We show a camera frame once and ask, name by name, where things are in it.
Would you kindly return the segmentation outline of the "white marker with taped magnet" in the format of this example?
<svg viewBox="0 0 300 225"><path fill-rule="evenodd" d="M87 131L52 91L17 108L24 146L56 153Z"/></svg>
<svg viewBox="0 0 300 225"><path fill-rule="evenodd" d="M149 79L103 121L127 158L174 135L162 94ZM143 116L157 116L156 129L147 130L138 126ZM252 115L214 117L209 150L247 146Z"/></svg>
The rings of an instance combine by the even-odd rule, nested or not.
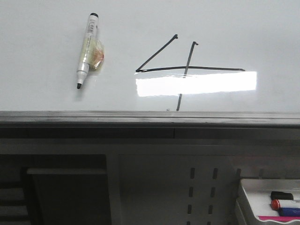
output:
<svg viewBox="0 0 300 225"><path fill-rule="evenodd" d="M78 90L84 84L89 72L101 69L105 58L103 45L98 39L98 21L98 14L91 13L89 15L76 70Z"/></svg>

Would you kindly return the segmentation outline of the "grey perforated metal panel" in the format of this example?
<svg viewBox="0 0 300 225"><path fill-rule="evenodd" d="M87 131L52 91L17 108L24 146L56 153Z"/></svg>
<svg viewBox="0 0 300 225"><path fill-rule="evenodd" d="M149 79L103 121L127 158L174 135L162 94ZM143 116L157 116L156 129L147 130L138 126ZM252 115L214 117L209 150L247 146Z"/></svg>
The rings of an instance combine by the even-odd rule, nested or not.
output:
<svg viewBox="0 0 300 225"><path fill-rule="evenodd" d="M299 179L300 130L3 127L0 182L22 167L45 225L236 225L242 179Z"/></svg>

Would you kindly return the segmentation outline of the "white plastic marker tray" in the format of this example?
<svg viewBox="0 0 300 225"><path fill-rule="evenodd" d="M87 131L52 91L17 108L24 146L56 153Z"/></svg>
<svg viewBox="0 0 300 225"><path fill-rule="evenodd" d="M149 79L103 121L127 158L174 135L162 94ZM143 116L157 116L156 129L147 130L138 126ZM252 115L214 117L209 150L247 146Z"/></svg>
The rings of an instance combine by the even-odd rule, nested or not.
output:
<svg viewBox="0 0 300 225"><path fill-rule="evenodd" d="M235 205L235 214L239 225L298 225L300 220L277 222L260 220L258 216L276 216L271 208L271 192L292 193L295 200L300 199L300 180L291 179L242 179Z"/></svg>

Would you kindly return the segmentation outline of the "black marker cap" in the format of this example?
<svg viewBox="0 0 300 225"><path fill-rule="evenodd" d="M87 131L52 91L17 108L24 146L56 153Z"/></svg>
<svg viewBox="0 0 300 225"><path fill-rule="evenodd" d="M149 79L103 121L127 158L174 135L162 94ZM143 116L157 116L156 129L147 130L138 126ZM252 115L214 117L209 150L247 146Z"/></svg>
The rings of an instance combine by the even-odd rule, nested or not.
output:
<svg viewBox="0 0 300 225"><path fill-rule="evenodd" d="M270 195L271 200L293 200L292 193L286 193L281 191L272 191Z"/></svg>

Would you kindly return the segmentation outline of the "red capped white marker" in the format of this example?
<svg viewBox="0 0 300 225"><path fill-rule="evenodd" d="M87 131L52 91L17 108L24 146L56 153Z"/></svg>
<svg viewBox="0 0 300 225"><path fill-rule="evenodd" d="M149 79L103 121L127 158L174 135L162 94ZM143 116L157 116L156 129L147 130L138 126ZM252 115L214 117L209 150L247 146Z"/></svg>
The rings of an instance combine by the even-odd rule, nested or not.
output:
<svg viewBox="0 0 300 225"><path fill-rule="evenodd" d="M282 200L282 199L275 199L272 200L271 203L271 208L273 210L279 210L281 208L295 208L299 209L300 208L300 201L297 200Z"/></svg>

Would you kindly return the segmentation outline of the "dark chair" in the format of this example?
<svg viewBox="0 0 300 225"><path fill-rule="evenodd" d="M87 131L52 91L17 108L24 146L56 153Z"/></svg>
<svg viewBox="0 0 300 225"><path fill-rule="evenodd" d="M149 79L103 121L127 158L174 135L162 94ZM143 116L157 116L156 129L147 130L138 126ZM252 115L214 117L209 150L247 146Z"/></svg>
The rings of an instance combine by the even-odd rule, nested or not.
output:
<svg viewBox="0 0 300 225"><path fill-rule="evenodd" d="M39 188L34 176L43 169L22 167L19 180L0 183L0 223L2 225L44 225Z"/></svg>

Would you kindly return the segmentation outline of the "blue capped marker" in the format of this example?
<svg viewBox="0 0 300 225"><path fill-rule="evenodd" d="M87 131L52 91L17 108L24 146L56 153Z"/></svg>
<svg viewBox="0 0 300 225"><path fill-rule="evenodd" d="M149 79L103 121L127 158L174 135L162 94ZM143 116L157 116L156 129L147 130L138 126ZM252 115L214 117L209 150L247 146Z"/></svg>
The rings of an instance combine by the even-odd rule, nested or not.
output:
<svg viewBox="0 0 300 225"><path fill-rule="evenodd" d="M279 208L278 213L281 217L300 217L300 208Z"/></svg>

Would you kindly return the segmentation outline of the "pink marker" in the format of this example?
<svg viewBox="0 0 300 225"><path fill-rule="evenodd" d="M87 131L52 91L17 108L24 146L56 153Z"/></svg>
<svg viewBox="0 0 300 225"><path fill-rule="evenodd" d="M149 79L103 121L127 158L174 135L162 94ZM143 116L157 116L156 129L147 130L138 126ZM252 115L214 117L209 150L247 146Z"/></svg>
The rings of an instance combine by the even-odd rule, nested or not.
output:
<svg viewBox="0 0 300 225"><path fill-rule="evenodd" d="M274 220L277 222L290 222L293 220L299 220L300 217L276 217L276 216L258 216L260 220L266 221L266 220Z"/></svg>

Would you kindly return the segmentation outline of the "white whiteboard with aluminium frame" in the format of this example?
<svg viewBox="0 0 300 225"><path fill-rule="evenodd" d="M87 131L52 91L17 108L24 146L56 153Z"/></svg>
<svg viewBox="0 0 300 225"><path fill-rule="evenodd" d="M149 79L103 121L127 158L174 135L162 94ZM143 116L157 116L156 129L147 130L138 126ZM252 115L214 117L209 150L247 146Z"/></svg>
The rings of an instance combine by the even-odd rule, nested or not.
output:
<svg viewBox="0 0 300 225"><path fill-rule="evenodd" d="M105 58L77 89L88 17ZM1 123L300 124L297 0L3 0Z"/></svg>

